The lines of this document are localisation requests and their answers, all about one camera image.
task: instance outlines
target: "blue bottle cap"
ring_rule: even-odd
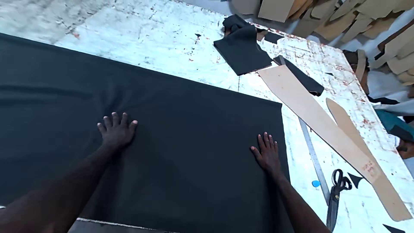
[[[318,187],[318,186],[320,185],[319,180],[314,180],[314,181],[312,181],[312,185],[313,185],[314,187]]]

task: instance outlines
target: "fabric remnant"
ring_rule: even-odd
[[[296,67],[288,59],[286,58],[283,58],[283,59],[285,60],[285,64],[287,68],[290,69],[290,71],[296,76],[296,78],[302,83],[302,85],[309,91],[309,93],[316,95],[316,96],[320,96],[322,94],[325,88],[321,84],[319,84],[313,78],[305,74],[302,70]],[[273,58],[273,61],[276,62],[276,64],[278,65],[282,65],[282,62],[280,61],[279,56]]]
[[[257,29],[238,15],[223,21],[226,32],[223,39],[214,41],[214,46],[237,75],[271,66],[272,59],[257,44]]]

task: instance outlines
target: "hand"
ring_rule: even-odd
[[[109,146],[117,150],[131,142],[138,124],[137,121],[134,120],[131,124],[127,125],[128,115],[123,113],[121,122],[119,122],[119,117],[116,112],[112,113],[113,123],[111,123],[109,117],[104,116],[103,118],[105,127],[102,123],[98,123],[98,129],[104,140],[102,143],[103,146]]]
[[[272,136],[268,136],[267,132],[265,132],[263,136],[264,139],[262,139],[262,136],[260,134],[258,135],[261,153],[254,146],[250,147],[250,149],[252,150],[258,164],[262,167],[263,170],[268,172],[270,175],[282,175],[277,142],[274,142]]]

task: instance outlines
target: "finger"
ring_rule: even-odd
[[[112,123],[114,126],[119,125],[119,116],[116,112],[112,113]]]
[[[109,130],[110,128],[112,128],[112,123],[109,117],[104,116],[103,118],[104,118],[103,121],[105,122],[106,130]]]
[[[134,120],[134,121],[131,122],[130,127],[129,127],[129,130],[130,130],[130,132],[132,134],[135,133],[135,128],[137,127],[137,125],[138,125],[138,122],[137,121]]]
[[[260,150],[263,152],[266,149],[265,143],[263,142],[262,136],[259,134],[258,135],[258,141],[259,141],[259,147]]]
[[[122,113],[121,125],[126,126],[128,121],[128,114],[126,112]]]
[[[101,133],[105,133],[106,129],[102,123],[98,123],[98,129]]]
[[[266,147],[267,147],[267,148],[270,148],[270,144],[269,144],[269,137],[267,136],[267,132],[265,132],[265,133],[263,134],[263,139],[264,139],[264,141],[265,141],[265,145],[266,145]]]
[[[279,149],[277,148],[277,142],[276,141],[274,142],[274,150],[276,151],[276,153],[279,152]]]
[[[253,152],[254,156],[256,157],[258,161],[262,159],[262,155],[260,154],[259,150],[256,147],[251,146],[250,150]]]
[[[270,134],[269,134],[269,145],[270,145],[270,148],[274,147],[273,138]]]

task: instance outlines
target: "teal fabric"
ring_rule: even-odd
[[[405,131],[407,131],[408,133],[410,133],[414,137],[414,128],[408,125],[407,123],[405,123],[403,120],[401,120],[394,114],[384,111],[384,110],[379,110],[379,109],[376,109],[375,112],[380,118],[381,123],[383,124],[387,133],[390,133],[390,131],[392,130],[394,126],[398,126],[404,129]]]

